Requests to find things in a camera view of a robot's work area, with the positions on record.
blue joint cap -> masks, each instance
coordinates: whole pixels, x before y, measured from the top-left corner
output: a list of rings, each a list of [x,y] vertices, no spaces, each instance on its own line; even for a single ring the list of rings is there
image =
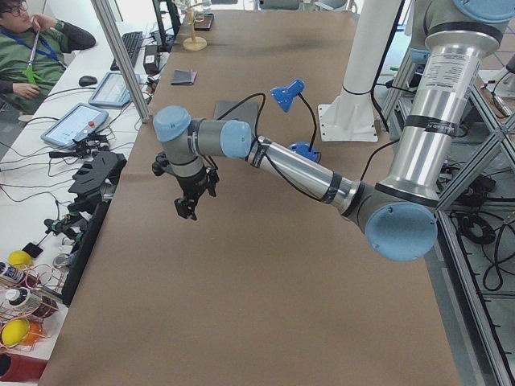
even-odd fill
[[[497,24],[515,17],[515,0],[454,0],[460,12],[478,22]]]
[[[220,132],[220,147],[226,157],[245,158],[249,155],[252,134],[247,122],[225,122]]]
[[[154,130],[160,142],[176,139],[187,130],[192,117],[180,106],[168,106],[159,110],[154,117]]]
[[[410,59],[415,64],[426,64],[430,54],[428,50],[410,48]]]
[[[365,226],[370,246],[393,261],[425,255],[438,235],[435,217],[417,203],[391,203],[375,211]]]

tablet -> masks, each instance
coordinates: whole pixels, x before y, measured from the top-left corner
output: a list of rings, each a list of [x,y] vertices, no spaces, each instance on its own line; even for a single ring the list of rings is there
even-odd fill
[[[97,107],[79,103],[41,135],[46,143],[62,147],[73,147],[97,130],[109,114]]]
[[[139,83],[141,78],[138,74],[135,75],[136,81]],[[130,93],[122,73],[110,71],[104,75],[97,88],[95,88],[88,103],[104,109],[121,109],[129,101]]]

keyboard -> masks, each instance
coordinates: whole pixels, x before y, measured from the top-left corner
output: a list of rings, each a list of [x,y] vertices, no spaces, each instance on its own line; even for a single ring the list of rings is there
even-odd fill
[[[130,62],[132,63],[132,67],[136,65],[136,61],[138,60],[139,49],[142,46],[143,42],[143,32],[135,31],[135,32],[127,32],[122,35],[123,45],[126,46],[127,53],[129,54]],[[120,68],[116,63],[116,59],[113,60],[111,64],[111,71],[117,71]]]

computer mouse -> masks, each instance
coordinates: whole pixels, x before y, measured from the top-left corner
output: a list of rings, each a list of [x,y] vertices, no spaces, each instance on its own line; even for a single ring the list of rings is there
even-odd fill
[[[79,79],[79,85],[81,87],[91,86],[92,84],[98,83],[98,79],[91,75],[81,76]]]

lamp shade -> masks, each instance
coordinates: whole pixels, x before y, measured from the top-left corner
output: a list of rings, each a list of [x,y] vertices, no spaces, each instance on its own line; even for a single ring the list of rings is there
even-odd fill
[[[270,90],[272,97],[281,107],[281,109],[287,113],[290,111],[290,107],[293,104],[293,100],[304,90],[304,82],[302,79],[295,79],[293,82],[288,84],[286,87],[276,87]]]

